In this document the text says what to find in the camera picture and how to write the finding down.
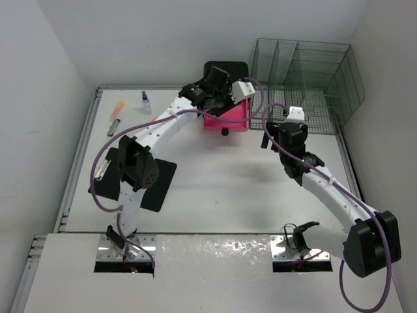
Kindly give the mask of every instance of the metal plate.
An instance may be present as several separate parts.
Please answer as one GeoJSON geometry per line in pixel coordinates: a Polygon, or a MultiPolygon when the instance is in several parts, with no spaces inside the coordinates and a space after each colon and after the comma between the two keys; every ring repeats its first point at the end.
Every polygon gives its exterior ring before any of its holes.
{"type": "MultiPolygon", "coordinates": [[[[293,235],[288,235],[288,240],[292,242],[291,238],[293,235]]],[[[288,262],[288,261],[299,261],[301,254],[287,246],[285,242],[285,235],[271,235],[271,255],[272,260],[277,262],[288,262]]],[[[311,249],[307,254],[303,254],[303,258],[308,258],[314,254],[319,253],[319,249],[311,249]]],[[[330,255],[327,252],[323,252],[315,258],[309,260],[313,261],[330,261],[330,255]]]]}
{"type": "MultiPolygon", "coordinates": [[[[141,235],[136,234],[134,237],[129,237],[129,240],[139,243],[139,245],[148,251],[152,257],[155,256],[156,249],[156,235],[141,235]]],[[[129,254],[126,259],[129,261],[150,261],[148,255],[141,250],[134,250],[134,254],[129,254]]],[[[123,255],[118,251],[112,244],[111,241],[107,239],[106,235],[100,236],[100,242],[98,244],[97,262],[114,262],[114,261],[123,261],[123,255]]]]}

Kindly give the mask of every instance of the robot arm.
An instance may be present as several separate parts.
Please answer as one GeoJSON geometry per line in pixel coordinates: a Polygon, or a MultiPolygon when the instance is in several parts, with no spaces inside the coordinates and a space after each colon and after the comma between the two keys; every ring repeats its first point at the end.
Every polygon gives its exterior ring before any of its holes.
{"type": "MultiPolygon", "coordinates": [[[[290,107],[284,123],[279,126],[267,123],[266,128],[285,151],[318,169],[329,177],[330,181],[318,172],[310,170],[305,164],[282,153],[278,148],[272,146],[272,150],[280,153],[280,160],[287,175],[316,196],[340,221],[346,233],[330,230],[318,222],[308,222],[294,229],[293,243],[299,252],[319,248],[345,260],[359,277],[370,275],[386,266],[381,235],[368,213],[352,198],[358,199],[336,181],[319,157],[306,151],[304,142],[307,139],[308,127],[303,122],[302,108],[290,107]]],[[[261,147],[266,148],[267,145],[268,137],[265,135],[261,147]]],[[[361,204],[375,214],[381,223],[390,247],[392,263],[400,260],[401,247],[395,216],[389,211],[379,213],[363,202],[361,204]]]]}
{"type": "MultiPolygon", "coordinates": [[[[157,120],[175,115],[165,123],[151,125],[133,137],[123,136],[119,141],[120,227],[125,236],[136,231],[139,203],[147,188],[152,186],[159,176],[155,158],[161,148],[185,125],[198,117],[197,110],[219,116],[234,108],[240,101],[255,93],[249,82],[232,82],[228,73],[218,67],[212,67],[206,77],[182,88],[178,97],[157,120]],[[177,115],[178,112],[190,112],[177,115]]],[[[118,227],[117,215],[107,229],[107,237],[119,249],[123,250],[118,227]]]]}

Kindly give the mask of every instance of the black mat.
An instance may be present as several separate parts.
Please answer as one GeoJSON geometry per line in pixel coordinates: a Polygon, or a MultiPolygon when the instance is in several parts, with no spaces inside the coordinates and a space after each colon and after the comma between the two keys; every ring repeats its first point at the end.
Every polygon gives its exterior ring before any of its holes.
{"type": "MultiPolygon", "coordinates": [[[[97,196],[117,201],[120,192],[119,169],[117,168],[118,150],[111,148],[106,155],[106,160],[111,161],[109,167],[101,181],[94,180],[94,187],[97,196]]],[[[155,162],[159,168],[159,177],[155,184],[146,190],[140,207],[153,212],[159,212],[161,211],[177,165],[160,159],[155,159],[155,162]]]]}

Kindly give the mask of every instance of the pink container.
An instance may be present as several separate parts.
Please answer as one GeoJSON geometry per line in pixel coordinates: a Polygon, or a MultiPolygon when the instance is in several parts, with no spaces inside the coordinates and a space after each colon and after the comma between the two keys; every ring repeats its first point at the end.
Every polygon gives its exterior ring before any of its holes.
{"type": "MultiPolygon", "coordinates": [[[[223,115],[221,118],[230,120],[245,119],[248,117],[248,99],[243,100],[223,115]]],[[[245,132],[248,130],[248,121],[241,123],[225,123],[216,121],[211,117],[204,116],[203,129],[211,132],[222,132],[223,136],[227,136],[229,132],[245,132]]]]}

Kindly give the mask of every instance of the wire mesh basket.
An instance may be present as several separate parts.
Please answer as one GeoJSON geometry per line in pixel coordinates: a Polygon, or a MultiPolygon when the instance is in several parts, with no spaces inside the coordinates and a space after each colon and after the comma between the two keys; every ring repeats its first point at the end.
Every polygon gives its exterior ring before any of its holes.
{"type": "MultiPolygon", "coordinates": [[[[337,134],[365,98],[349,44],[258,39],[251,77],[266,87],[268,103],[303,107],[312,134],[337,134]]],[[[256,93],[251,112],[260,101],[256,93]]],[[[279,107],[268,118],[276,123],[285,119],[279,107]]],[[[261,112],[249,128],[263,129],[261,112]]]]}

